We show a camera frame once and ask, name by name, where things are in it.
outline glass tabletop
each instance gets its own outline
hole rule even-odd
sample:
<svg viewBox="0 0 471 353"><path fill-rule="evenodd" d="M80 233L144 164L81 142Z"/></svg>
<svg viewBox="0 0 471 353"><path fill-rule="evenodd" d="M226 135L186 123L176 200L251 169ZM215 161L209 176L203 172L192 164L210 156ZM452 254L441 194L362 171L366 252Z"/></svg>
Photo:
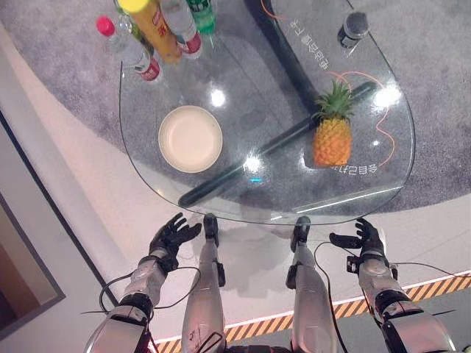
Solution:
<svg viewBox="0 0 471 353"><path fill-rule="evenodd" d="M344 48L345 0L219 0L216 32L197 59L162 65L150 85L121 72L120 121L136 171L158 195L198 213L263 224L349 221L396 195L414 160L411 111L371 36ZM342 82L355 98L346 165L318 168L314 102ZM218 121L223 146L207 170L171 167L162 120L183 105Z"/></svg>

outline pineapple leaves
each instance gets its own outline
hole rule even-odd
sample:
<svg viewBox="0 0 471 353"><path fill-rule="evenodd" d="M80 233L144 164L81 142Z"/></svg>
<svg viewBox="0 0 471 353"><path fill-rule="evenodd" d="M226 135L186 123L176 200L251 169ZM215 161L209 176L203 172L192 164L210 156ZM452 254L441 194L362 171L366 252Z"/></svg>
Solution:
<svg viewBox="0 0 471 353"><path fill-rule="evenodd" d="M341 115L348 118L352 112L352 94L349 88L342 82L332 81L332 93L326 93L316 99L316 104L321 107L318 116Z"/></svg>

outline hazard stripe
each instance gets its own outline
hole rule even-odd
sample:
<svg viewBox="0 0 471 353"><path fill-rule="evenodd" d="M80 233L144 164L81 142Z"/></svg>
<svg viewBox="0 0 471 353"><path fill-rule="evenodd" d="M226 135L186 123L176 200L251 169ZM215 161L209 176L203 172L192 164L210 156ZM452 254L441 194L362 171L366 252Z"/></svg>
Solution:
<svg viewBox="0 0 471 353"><path fill-rule="evenodd" d="M471 288L471 275L464 274L462 277L451 277L427 282L422 285L405 289L407 296L414 302L429 299L434 296L441 296L457 290ZM364 299L352 300L333 306L336 318L345 318L353 315L360 315L368 311L368 305ZM280 315L266 320L254 321L249 324L228 327L224 330L227 342L243 340L267 333L292 329L293 315ZM170 340L157 345L160 353L178 353L182 350L181 340Z"/></svg>

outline white plate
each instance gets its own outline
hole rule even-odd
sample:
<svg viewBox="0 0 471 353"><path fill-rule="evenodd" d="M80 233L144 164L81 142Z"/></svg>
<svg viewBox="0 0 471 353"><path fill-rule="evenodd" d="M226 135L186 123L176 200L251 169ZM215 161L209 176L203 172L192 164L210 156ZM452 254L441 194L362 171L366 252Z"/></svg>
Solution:
<svg viewBox="0 0 471 353"><path fill-rule="evenodd" d="M159 147L175 169L199 173L217 161L222 131L217 120L201 107L183 105L172 110L159 128Z"/></svg>

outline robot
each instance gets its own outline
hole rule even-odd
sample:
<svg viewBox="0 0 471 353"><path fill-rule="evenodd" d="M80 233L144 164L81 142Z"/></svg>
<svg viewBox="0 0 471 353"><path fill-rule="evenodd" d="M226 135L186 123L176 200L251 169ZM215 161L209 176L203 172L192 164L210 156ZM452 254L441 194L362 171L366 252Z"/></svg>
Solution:
<svg viewBox="0 0 471 353"><path fill-rule="evenodd" d="M112 309L88 341L86 353L146 353L151 335L149 322L160 299L167 274L178 268L180 245L195 238L202 225L185 224L179 213L155 235L149 255L132 273L118 306ZM291 351L337 352L335 318L314 256L306 246L308 217L297 221L291 239L293 264L286 285L296 291ZM286 348L231 346L224 337L224 315L219 288L225 284L224 266L218 258L218 224L214 215L203 220L206 243L188 297L182 331L183 353L290 352ZM344 249L361 249L359 257L347 258L347 271L358 275L378 327L391 353L455 352L442 323L410 300L397 282L397 269L390 268L378 231L363 218L357 235L330 234L330 242Z"/></svg>

